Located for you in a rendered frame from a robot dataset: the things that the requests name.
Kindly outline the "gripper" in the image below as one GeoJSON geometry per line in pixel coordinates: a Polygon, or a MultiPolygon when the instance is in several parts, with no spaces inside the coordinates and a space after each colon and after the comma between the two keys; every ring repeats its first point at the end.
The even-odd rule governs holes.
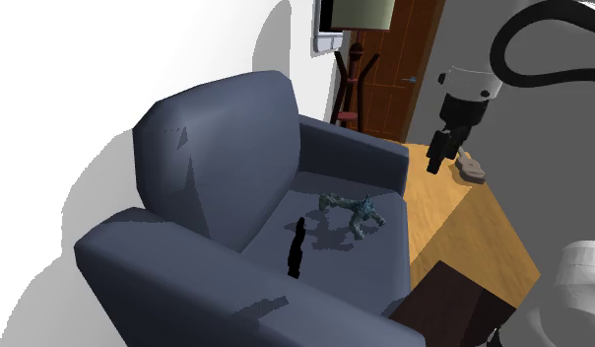
{"type": "Polygon", "coordinates": [[[446,94],[439,117],[444,121],[444,129],[450,134],[436,130],[430,142],[427,158],[427,171],[437,174],[443,159],[454,159],[468,138],[471,127],[479,124],[488,108],[489,101],[466,101],[446,94]]]}

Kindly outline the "brown wooden door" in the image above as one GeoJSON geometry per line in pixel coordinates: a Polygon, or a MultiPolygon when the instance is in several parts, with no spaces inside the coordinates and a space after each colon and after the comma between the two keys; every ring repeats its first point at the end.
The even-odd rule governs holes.
{"type": "Polygon", "coordinates": [[[406,140],[445,2],[395,0],[390,30],[363,33],[358,68],[379,55],[364,79],[364,133],[406,140]]]}

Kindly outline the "grey-green animal figure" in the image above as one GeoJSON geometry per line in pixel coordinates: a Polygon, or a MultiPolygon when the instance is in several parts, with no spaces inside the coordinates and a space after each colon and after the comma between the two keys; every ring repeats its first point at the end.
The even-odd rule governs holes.
{"type": "Polygon", "coordinates": [[[326,208],[336,207],[352,212],[349,220],[349,229],[356,241],[364,238],[361,222],[372,219],[378,227],[382,227],[385,224],[385,219],[376,212],[369,195],[364,199],[349,199],[335,193],[323,193],[319,196],[318,208],[320,211],[324,211],[326,208]]]}

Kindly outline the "floor lamp with green shade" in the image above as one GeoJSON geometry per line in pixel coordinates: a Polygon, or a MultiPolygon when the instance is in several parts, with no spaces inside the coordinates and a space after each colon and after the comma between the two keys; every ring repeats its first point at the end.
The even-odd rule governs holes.
{"type": "Polygon", "coordinates": [[[390,30],[394,4],[395,0],[333,0],[330,28],[356,32],[356,41],[349,49],[349,67],[346,67],[342,54],[334,52],[340,84],[330,118],[332,125],[340,120],[341,126],[346,127],[348,122],[355,121],[358,132],[364,132],[365,79],[380,53],[374,53],[360,75],[356,76],[357,63],[364,54],[361,38],[365,31],[390,30]]]}

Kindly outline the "black upright slender object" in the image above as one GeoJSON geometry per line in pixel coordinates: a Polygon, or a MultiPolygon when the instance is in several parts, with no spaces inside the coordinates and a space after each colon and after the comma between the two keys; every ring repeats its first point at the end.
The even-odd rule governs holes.
{"type": "Polygon", "coordinates": [[[302,243],[305,238],[305,228],[304,228],[305,220],[303,217],[300,217],[296,224],[295,229],[295,236],[292,240],[290,251],[288,255],[288,275],[293,278],[298,278],[300,275],[300,265],[302,261],[302,243]]]}

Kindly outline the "white framed wall panel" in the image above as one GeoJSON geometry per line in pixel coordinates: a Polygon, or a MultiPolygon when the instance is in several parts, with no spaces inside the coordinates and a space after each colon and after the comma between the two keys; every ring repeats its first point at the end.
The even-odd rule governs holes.
{"type": "Polygon", "coordinates": [[[344,34],[331,28],[334,0],[314,0],[312,49],[315,53],[327,53],[342,46],[344,34]]]}

